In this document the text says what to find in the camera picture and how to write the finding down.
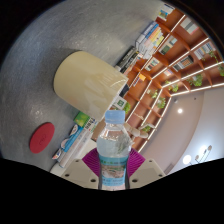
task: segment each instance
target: ceiling light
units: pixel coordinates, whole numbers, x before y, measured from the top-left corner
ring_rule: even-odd
[[[195,47],[193,47],[191,49],[191,51],[193,51],[195,48],[197,48],[199,45],[201,45],[202,43],[204,43],[206,40],[208,40],[209,38],[206,38],[205,40],[203,40],[200,44],[196,45]]]
[[[212,85],[212,87],[216,87],[216,86],[223,86],[224,83],[219,83],[219,84],[216,84],[216,85]]]
[[[203,87],[203,88],[193,89],[193,90],[191,90],[191,92],[202,90],[202,89],[209,89],[209,88],[211,88],[211,86],[206,86],[206,87]]]
[[[184,93],[189,93],[189,90],[184,91],[184,92],[180,92],[180,93],[174,93],[174,94],[171,94],[171,96],[181,95],[181,94],[184,94]]]
[[[192,76],[192,75],[195,75],[195,74],[197,74],[197,73],[199,73],[199,72],[203,72],[203,70],[200,70],[200,71],[194,72],[194,73],[192,73],[192,74],[190,74],[190,75],[187,75],[187,76],[183,77],[181,80],[186,79],[187,77],[190,77],[190,76]]]
[[[203,145],[203,146],[199,149],[199,154],[204,154],[206,149],[207,149],[207,146],[206,146],[206,145]]]
[[[179,114],[181,114],[182,112],[183,112],[183,109],[178,109],[178,111],[177,111]]]
[[[154,77],[152,77],[152,79],[156,78],[158,75],[160,75],[162,72],[164,72],[167,68],[164,68],[161,72],[159,72],[158,74],[156,74]]]
[[[186,155],[184,158],[183,158],[183,163],[184,164],[188,164],[191,162],[191,156],[190,155]]]
[[[219,62],[219,63],[216,63],[216,64],[214,64],[214,65],[211,65],[211,66],[205,68],[205,70],[207,70],[207,69],[209,69],[209,68],[212,68],[212,67],[214,67],[214,66],[216,66],[216,65],[220,65],[220,64],[222,64],[222,63],[223,63],[223,62]]]

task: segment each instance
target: shelving unit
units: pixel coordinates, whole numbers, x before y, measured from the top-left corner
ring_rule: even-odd
[[[194,53],[195,50],[205,43],[209,41],[213,43],[213,41],[206,36],[199,24],[195,21],[193,22],[199,26],[199,29],[190,35],[183,27],[180,26],[185,18],[187,18],[187,16],[177,9],[173,10],[173,12],[167,17],[166,21],[157,17],[156,22],[161,27],[164,39],[157,47],[152,57],[158,59],[160,63],[154,66],[152,70],[147,71],[145,66],[151,58],[148,60],[139,60],[133,66],[132,71],[127,75],[129,78],[128,85],[130,86],[130,90],[124,98],[131,104],[131,111],[126,115],[126,122],[135,128],[140,127],[145,122],[158,127],[166,114],[172,96],[224,86],[224,77],[221,77],[219,74],[216,60],[211,58],[208,54],[205,55],[205,61],[199,60]],[[175,37],[177,41],[165,55],[162,55],[159,52],[159,49],[170,35]],[[218,51],[214,52],[220,64],[223,63],[223,59],[218,54]],[[193,64],[179,70],[178,72],[175,71],[172,66],[188,55],[192,56],[194,60]],[[166,76],[164,71],[167,69],[170,69],[173,74]],[[145,81],[141,83],[138,82],[133,86],[133,83],[138,78],[139,74],[144,75],[146,79]],[[203,75],[202,86],[191,86],[187,79],[197,74]],[[169,90],[169,86],[172,84],[178,85],[177,92]],[[156,99],[152,99],[151,96],[146,93],[148,89],[158,91]],[[166,99],[166,105],[163,109],[157,107],[159,97],[165,97]],[[137,117],[135,113],[142,116],[144,119],[142,120]],[[148,133],[149,137],[147,139],[136,138],[133,147],[136,150],[141,151],[147,142],[150,141],[155,132],[155,129],[151,129]]]

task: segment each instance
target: shelf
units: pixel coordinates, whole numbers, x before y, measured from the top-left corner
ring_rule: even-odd
[[[178,59],[179,57],[181,57],[183,54],[187,52],[188,51],[183,46],[183,44],[179,40],[177,40],[176,43],[173,45],[173,47],[169,49],[169,51],[167,51],[165,55],[162,55],[160,52],[159,54],[161,54],[167,61],[169,61],[169,64],[170,64],[170,62],[175,61],[176,59]]]
[[[179,72],[181,72],[181,77],[185,78],[186,76],[194,74],[195,72],[198,72],[200,70],[202,70],[200,65],[197,62],[194,62],[186,68],[179,70]]]
[[[174,9],[171,14],[167,16],[167,20],[164,21],[160,19],[159,17],[156,18],[156,22],[159,22],[160,24],[164,25],[169,29],[170,31],[173,29],[173,27],[176,25],[176,23],[182,18],[184,14],[180,12],[177,9]]]
[[[178,24],[178,26],[175,28],[175,33],[178,34],[180,37],[182,37],[190,48],[193,48],[194,46],[199,44],[201,41],[203,41],[205,38],[207,38],[200,27],[191,35],[180,24]]]
[[[177,82],[177,83],[174,83],[173,85],[177,84],[178,85],[178,90],[177,92],[173,92],[172,90],[169,90],[169,86],[166,86],[165,89],[170,93],[170,94],[173,94],[173,93],[181,93],[181,92],[185,92],[186,90],[188,90],[185,85],[183,84],[183,82]]]
[[[219,84],[224,84],[224,77],[223,76],[217,76],[212,79],[212,84],[213,85],[219,85]]]
[[[148,105],[150,108],[152,108],[155,99],[153,99],[149,94],[145,94],[145,96],[142,98],[141,102],[143,102],[145,105]]]
[[[192,91],[192,90],[196,90],[196,89],[201,89],[201,88],[204,88],[204,87],[208,87],[208,86],[210,86],[210,83],[209,83],[209,81],[206,79],[206,77],[203,76],[202,85],[201,85],[201,86],[194,86],[194,85],[192,85],[192,86],[191,86],[191,91]]]
[[[129,89],[128,94],[130,94],[133,98],[135,97],[135,99],[136,100],[138,99],[139,101],[145,89],[147,88],[148,84],[149,84],[149,80],[147,79],[145,79],[144,81],[139,80],[135,86],[132,86]]]
[[[151,114],[149,115],[149,117],[147,118],[146,122],[153,124],[154,126],[156,126],[158,120],[160,118],[158,116],[156,116],[155,113],[151,112]]]
[[[165,83],[166,80],[170,82],[174,82],[174,81],[177,81],[178,78],[176,77],[174,73],[169,76],[166,76],[164,73],[161,73],[161,75],[157,76],[155,80],[159,81],[161,86],[164,86],[166,85]]]
[[[145,68],[143,70],[151,76],[152,74],[155,74],[164,68],[165,66],[163,65],[163,63],[160,62],[158,65],[154,66],[150,71],[146,70]]]
[[[164,55],[162,55],[159,51],[157,51],[153,57],[155,57],[157,60],[159,60],[166,67],[169,66],[169,64],[170,64],[168,59],[166,59],[166,57],[164,57]]]
[[[216,79],[217,77],[224,78],[224,77],[220,76],[220,72],[218,70],[218,66],[212,67],[212,68],[210,68],[208,70],[205,70],[205,71],[207,71],[208,74],[210,75],[210,77],[212,79],[212,82],[213,82],[213,79]]]
[[[220,59],[220,57],[219,57],[219,55],[218,55],[218,52],[217,52],[217,51],[214,51],[214,54],[215,54],[215,56],[217,57],[218,61],[221,62],[221,59]],[[215,58],[212,58],[209,54],[206,54],[206,55],[204,56],[204,58],[205,58],[205,61],[201,60],[201,62],[202,62],[202,64],[203,64],[204,68],[207,68],[207,67],[209,67],[209,66],[212,66],[212,65],[217,64]]]
[[[145,69],[145,65],[147,62],[149,62],[149,60],[151,60],[151,58],[149,60],[140,59],[136,62],[132,70],[127,75],[129,78],[129,86],[133,83],[139,74],[142,74],[146,77],[145,81],[139,81],[135,87],[131,86],[128,93],[124,97],[131,104],[131,110],[126,115],[126,119],[129,118],[128,123],[134,128],[140,127],[140,125],[143,123],[143,120],[136,116],[135,113],[144,118],[144,123],[148,122],[155,126],[157,124],[159,125],[158,122],[161,121],[166,114],[172,96],[188,94],[191,91],[203,91],[213,87],[224,87],[224,77],[221,77],[219,74],[216,60],[211,58],[209,55],[205,56],[205,61],[198,60],[197,56],[194,54],[194,51],[199,47],[209,41],[213,43],[213,41],[208,39],[197,23],[196,25],[198,25],[199,29],[190,35],[183,27],[180,26],[180,24],[187,18],[187,16],[183,15],[184,14],[182,12],[180,12],[178,9],[175,9],[167,17],[167,21],[163,21],[157,17],[156,21],[159,23],[165,38],[158,46],[152,57],[158,59],[160,63],[153,67],[151,71],[147,71]],[[165,55],[162,55],[158,50],[167,41],[170,35],[174,36],[177,39],[177,42]],[[218,51],[216,50],[214,52],[218,57],[218,60],[221,61],[221,57],[219,56]],[[194,63],[184,69],[179,70],[178,72],[175,71],[172,66],[188,55],[193,57]],[[173,74],[166,76],[164,74],[166,69],[170,69]],[[202,86],[190,86],[186,80],[200,73],[203,75]],[[169,86],[166,85],[165,80],[170,81],[171,85],[172,82],[176,81],[174,84],[178,85],[178,91],[169,91]],[[146,93],[147,89],[151,89],[153,91],[158,90],[157,98],[152,99],[151,96]],[[166,98],[166,105],[162,109],[156,106],[159,97]],[[153,135],[154,133],[154,129],[149,131],[149,135]],[[145,142],[147,142],[146,139],[142,138],[136,138],[135,141],[136,142],[133,147],[136,150],[139,150],[145,144]]]
[[[128,78],[128,86],[130,86],[132,84],[132,82],[134,81],[134,79],[136,78],[136,76],[138,75],[137,72],[135,71],[130,71],[127,75],[127,78]]]

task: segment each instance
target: plastic bottle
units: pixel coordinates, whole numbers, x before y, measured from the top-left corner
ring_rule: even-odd
[[[126,163],[132,141],[124,128],[125,112],[108,110],[106,126],[97,138],[97,151],[101,163],[102,190],[125,190]]]

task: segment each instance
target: red round object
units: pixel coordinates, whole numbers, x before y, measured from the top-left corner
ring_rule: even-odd
[[[52,123],[45,123],[41,125],[32,135],[30,139],[30,150],[33,153],[43,151],[50,143],[54,135],[54,125]]]

